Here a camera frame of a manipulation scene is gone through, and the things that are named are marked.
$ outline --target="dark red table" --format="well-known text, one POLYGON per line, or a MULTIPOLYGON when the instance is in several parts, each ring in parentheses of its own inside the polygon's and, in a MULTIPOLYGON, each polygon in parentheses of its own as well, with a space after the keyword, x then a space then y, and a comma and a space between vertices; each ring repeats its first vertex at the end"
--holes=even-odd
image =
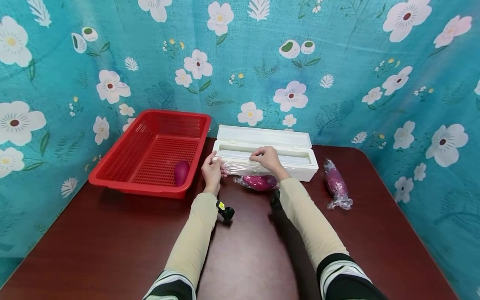
MULTIPOLYGON (((207 140, 203 157, 213 143, 207 140)), ((313 149, 320 165, 325 157, 335 162, 353 209, 326 209, 322 170, 304 186, 374 284, 390 300, 457 299, 367 157, 353 148, 313 149)), ((0 290, 0 299, 141 299, 203 189, 199 176, 181 201, 87 183, 0 290)), ((291 260, 268 217, 267 195, 228 178, 219 197, 236 214, 231 226, 216 226, 198 299, 299 299, 291 260)))

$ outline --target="beige sleeve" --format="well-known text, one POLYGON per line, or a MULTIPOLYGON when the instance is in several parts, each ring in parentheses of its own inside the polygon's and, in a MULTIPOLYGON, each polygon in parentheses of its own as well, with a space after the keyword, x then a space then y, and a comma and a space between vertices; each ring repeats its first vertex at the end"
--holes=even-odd
POLYGON ((192 203, 187 223, 165 265, 165 270, 179 272, 187 277, 195 289, 218 214, 216 202, 216 197, 211 193, 198 194, 192 203))
POLYGON ((347 249, 335 230, 298 180, 288 178, 280 182, 280 203, 285 214, 302 236, 315 270, 330 254, 348 255, 347 249))

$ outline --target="red plastic basket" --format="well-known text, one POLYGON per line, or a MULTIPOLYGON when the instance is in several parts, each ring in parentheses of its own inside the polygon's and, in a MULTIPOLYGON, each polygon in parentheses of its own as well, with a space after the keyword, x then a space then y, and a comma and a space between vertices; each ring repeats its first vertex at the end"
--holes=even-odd
POLYGON ((210 116, 167 110, 143 111, 88 177, 93 185, 125 193, 183 198, 192 184, 210 116), (173 171, 185 160, 187 180, 175 186, 173 171))

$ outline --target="hand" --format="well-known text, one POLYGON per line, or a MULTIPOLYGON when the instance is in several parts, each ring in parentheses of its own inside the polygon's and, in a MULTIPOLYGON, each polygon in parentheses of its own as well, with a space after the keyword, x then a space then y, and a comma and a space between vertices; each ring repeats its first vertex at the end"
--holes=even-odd
POLYGON ((278 181, 290 178, 290 175, 280 163, 275 148, 272 146, 258 148, 252 153, 250 160, 259 162, 262 167, 272 172, 278 181))
POLYGON ((204 192, 212 193, 215 197, 220 190, 220 179, 227 176, 225 166, 222 163, 222 158, 219 157, 216 162, 212 162, 216 151, 212 152, 204 161, 202 165, 202 174, 205 179, 204 192))

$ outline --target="arm sleeve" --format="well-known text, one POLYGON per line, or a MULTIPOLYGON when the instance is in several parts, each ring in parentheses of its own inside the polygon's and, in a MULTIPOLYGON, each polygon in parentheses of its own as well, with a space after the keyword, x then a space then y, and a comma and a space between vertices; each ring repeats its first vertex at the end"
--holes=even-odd
POLYGON ((335 230, 298 180, 281 181, 280 203, 303 239, 323 300, 387 299, 349 256, 335 230))
POLYGON ((216 202, 216 197, 211 193, 201 193, 195 198, 187 223, 173 246, 164 272, 155 280, 144 299, 195 299, 195 290, 218 213, 216 202))

